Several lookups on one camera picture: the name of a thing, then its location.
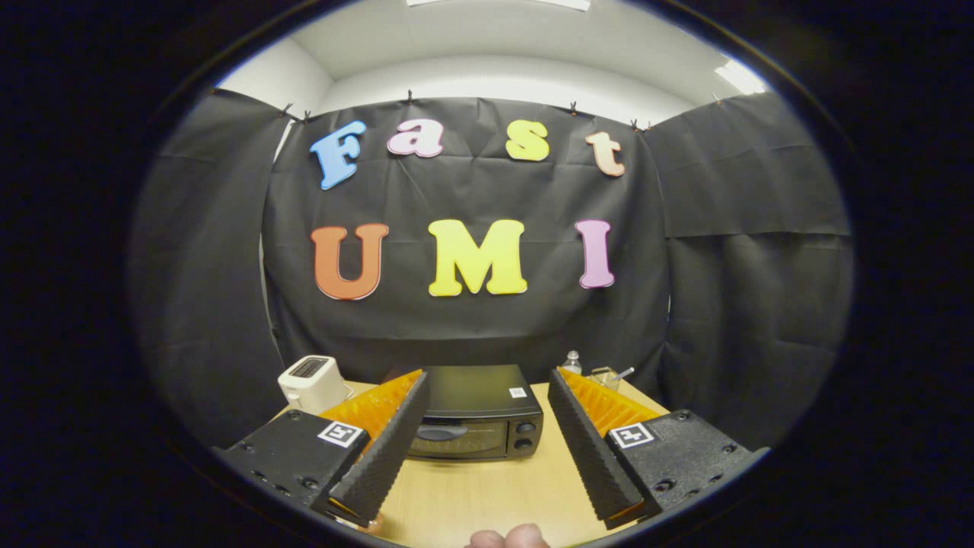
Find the wooden table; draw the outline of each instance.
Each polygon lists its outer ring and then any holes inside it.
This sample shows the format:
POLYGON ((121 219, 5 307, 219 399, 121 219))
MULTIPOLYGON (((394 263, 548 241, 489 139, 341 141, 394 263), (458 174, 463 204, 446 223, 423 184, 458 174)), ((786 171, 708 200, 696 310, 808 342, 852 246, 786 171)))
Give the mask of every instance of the wooden table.
MULTIPOLYGON (((355 395, 374 386, 348 384, 355 395)), ((381 524, 374 534, 413 548, 463 548, 475 531, 494 529, 504 535, 525 523, 538 524, 552 548, 609 534, 595 519, 548 403, 547 383, 531 388, 544 411, 542 438, 534 455, 494 462, 407 458, 380 510, 381 524)), ((624 380, 618 391, 660 414, 669 412, 624 380)), ((635 522, 611 532, 632 525, 635 522)))

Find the pink letter i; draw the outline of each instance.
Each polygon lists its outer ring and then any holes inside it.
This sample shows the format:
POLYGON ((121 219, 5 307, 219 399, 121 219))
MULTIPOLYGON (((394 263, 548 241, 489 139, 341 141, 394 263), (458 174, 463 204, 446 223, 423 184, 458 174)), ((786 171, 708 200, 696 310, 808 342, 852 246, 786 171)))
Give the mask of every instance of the pink letter i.
POLYGON ((606 234, 612 227, 604 220, 580 220, 575 229, 581 234, 581 244, 585 249, 585 273, 579 279, 583 288, 608 288, 616 280, 609 272, 609 258, 606 251, 606 234))

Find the human thumb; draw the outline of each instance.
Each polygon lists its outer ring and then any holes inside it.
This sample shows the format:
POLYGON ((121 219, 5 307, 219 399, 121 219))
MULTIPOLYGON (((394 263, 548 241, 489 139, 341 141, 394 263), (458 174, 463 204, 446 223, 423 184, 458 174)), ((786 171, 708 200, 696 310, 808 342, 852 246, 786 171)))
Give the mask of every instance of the human thumb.
POLYGON ((542 538, 542 530, 535 524, 523 524, 510 530, 505 548, 550 548, 542 538))

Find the blue letter f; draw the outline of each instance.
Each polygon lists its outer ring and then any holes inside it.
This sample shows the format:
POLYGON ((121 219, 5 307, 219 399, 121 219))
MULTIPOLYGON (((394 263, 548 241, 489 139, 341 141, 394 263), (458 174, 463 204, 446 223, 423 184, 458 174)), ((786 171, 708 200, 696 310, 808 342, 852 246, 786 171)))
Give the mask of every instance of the blue letter f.
POLYGON ((364 131, 365 124, 355 120, 348 126, 311 145, 311 151, 318 155, 321 173, 324 175, 321 180, 321 190, 331 188, 356 172, 356 165, 346 164, 345 157, 358 157, 360 151, 358 139, 353 136, 361 135, 364 131), (345 140, 339 144, 338 141, 342 137, 345 137, 345 140))

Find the orange letter u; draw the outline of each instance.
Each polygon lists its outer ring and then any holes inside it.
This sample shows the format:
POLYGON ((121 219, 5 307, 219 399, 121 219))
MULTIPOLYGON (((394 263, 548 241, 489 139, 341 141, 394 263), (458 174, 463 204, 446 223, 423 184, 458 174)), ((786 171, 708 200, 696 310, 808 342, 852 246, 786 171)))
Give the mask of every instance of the orange letter u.
POLYGON ((382 273, 382 239, 389 234, 385 224, 363 224, 356 229, 362 241, 362 271, 357 280, 342 278, 338 270, 339 244, 348 235, 341 226, 325 226, 311 233, 315 242, 315 282, 322 293, 339 300, 366 298, 379 287, 382 273))

